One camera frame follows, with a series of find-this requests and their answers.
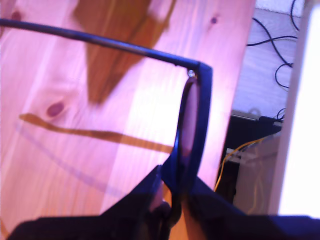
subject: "floor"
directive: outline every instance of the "floor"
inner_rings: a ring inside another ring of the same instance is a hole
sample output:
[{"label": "floor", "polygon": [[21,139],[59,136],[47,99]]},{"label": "floor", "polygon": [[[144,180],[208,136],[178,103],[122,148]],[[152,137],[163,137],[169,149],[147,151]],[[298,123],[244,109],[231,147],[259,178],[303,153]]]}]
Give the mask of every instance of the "floor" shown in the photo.
[{"label": "floor", "polygon": [[[254,17],[266,26],[272,37],[297,36],[299,33],[287,14],[256,8]],[[294,17],[294,19],[299,26],[300,18]],[[248,42],[256,43],[266,39],[268,39],[266,32],[252,21]],[[289,63],[293,63],[296,41],[277,40],[275,44],[283,57]],[[233,100],[233,113],[274,117],[280,109],[286,107],[288,92],[275,81],[275,71],[281,64],[282,61],[270,42],[247,47]],[[277,74],[279,82],[289,86],[291,71],[292,69],[287,66],[282,67]]]}]

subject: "black device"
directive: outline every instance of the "black device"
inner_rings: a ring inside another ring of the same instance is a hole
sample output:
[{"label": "black device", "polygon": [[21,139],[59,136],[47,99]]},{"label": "black device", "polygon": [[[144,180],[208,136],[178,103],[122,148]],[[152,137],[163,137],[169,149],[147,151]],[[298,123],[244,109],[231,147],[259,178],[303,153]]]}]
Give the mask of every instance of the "black device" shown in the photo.
[{"label": "black device", "polygon": [[[208,126],[212,68],[202,62],[84,32],[0,19],[3,27],[57,35],[172,63],[187,69],[175,142],[163,165],[156,166],[127,196],[99,216],[43,217],[23,222],[8,240],[159,239],[170,236],[184,208],[207,239],[320,239],[320,220],[307,216],[247,216],[223,200],[198,177]],[[151,210],[162,181],[171,191]]]}]

